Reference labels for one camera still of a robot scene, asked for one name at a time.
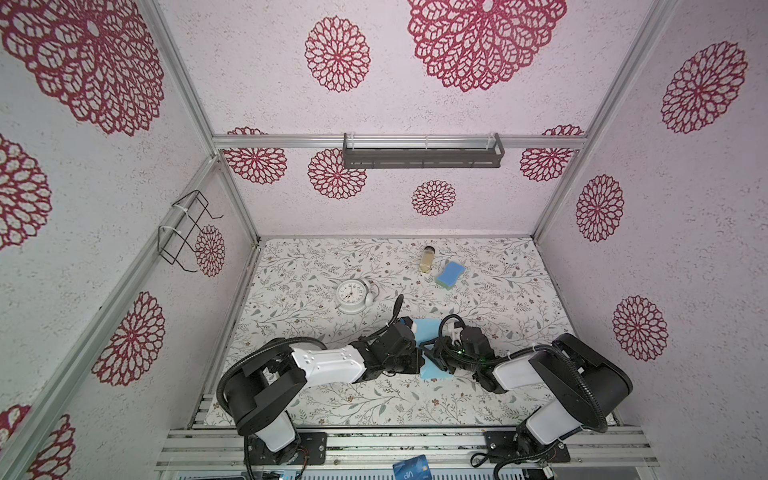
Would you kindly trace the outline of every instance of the robotic arm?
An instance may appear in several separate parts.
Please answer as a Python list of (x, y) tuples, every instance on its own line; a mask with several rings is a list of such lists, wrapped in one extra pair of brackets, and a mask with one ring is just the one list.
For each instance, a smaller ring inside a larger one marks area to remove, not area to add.
[[(632, 391), (623, 371), (569, 333), (550, 345), (499, 357), (478, 327), (467, 327), (461, 317), (449, 315), (440, 325), (438, 338), (417, 347), (413, 321), (399, 317), (401, 305), (402, 295), (384, 327), (342, 348), (327, 349), (309, 337), (271, 340), (227, 370), (219, 381), (217, 401), (232, 416), (240, 435), (258, 437), (273, 453), (275, 464), (281, 464), (301, 448), (286, 407), (309, 386), (365, 382), (382, 373), (413, 375), (424, 365), (422, 352), (451, 374), (456, 369), (472, 372), (472, 378), (493, 393), (543, 382), (554, 399), (517, 427), (513, 451), (500, 458), (498, 475), (508, 463), (544, 458), (560, 441), (582, 429), (605, 432), (605, 413)], [(446, 325), (447, 336), (443, 335)], [(291, 346), (297, 343), (319, 348)], [(277, 379), (268, 382), (264, 370), (277, 374)]]

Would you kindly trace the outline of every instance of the blue card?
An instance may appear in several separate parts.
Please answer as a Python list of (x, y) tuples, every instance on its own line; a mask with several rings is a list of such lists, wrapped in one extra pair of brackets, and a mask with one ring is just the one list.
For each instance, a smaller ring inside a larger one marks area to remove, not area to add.
[(395, 480), (432, 480), (429, 463), (424, 455), (413, 457), (392, 465)]

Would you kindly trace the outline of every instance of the black mounting plate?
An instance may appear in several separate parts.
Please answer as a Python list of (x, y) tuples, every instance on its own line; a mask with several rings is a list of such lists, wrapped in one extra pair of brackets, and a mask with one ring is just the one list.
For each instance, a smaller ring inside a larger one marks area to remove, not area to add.
[[(297, 433), (300, 445), (310, 453), (307, 465), (322, 465), (326, 462), (326, 443), (328, 435), (324, 432)], [(283, 465), (302, 465), (304, 455), (298, 452), (290, 462)], [(274, 454), (266, 447), (264, 442), (257, 438), (253, 443), (253, 451), (250, 454), (251, 465), (277, 465)]]
[[(511, 458), (518, 450), (518, 443), (515, 440), (515, 430), (494, 430), (485, 433), (485, 447), (488, 453), (505, 458)], [(564, 443), (563, 448), (554, 447), (554, 454), (550, 453), (550, 458), (546, 458), (549, 463), (569, 463), (571, 454), (568, 453), (568, 446)], [(498, 463), (499, 460), (491, 457), (491, 463)]]

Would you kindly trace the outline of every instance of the light blue paper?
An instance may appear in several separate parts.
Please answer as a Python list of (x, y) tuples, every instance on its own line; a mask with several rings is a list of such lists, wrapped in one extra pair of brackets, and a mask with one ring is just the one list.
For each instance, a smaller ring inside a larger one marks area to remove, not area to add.
[[(440, 322), (441, 319), (415, 319), (413, 322), (416, 324), (416, 345), (419, 345), (423, 342), (428, 342), (429, 340), (432, 340), (437, 337), (438, 335), (438, 328), (440, 328)], [(432, 363), (432, 361), (424, 356), (424, 366), (421, 370), (422, 379), (424, 380), (431, 380), (431, 379), (447, 379), (449, 377), (452, 377), (448, 372), (443, 372), (441, 369), (437, 368), (437, 365)]]

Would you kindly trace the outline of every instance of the sponge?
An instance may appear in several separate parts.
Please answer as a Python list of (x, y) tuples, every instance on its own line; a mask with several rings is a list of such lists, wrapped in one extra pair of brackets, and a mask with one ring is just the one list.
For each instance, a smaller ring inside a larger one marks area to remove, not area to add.
[(435, 283), (441, 287), (450, 290), (456, 284), (458, 276), (462, 274), (465, 268), (458, 263), (451, 262), (445, 266), (440, 276), (435, 278)]

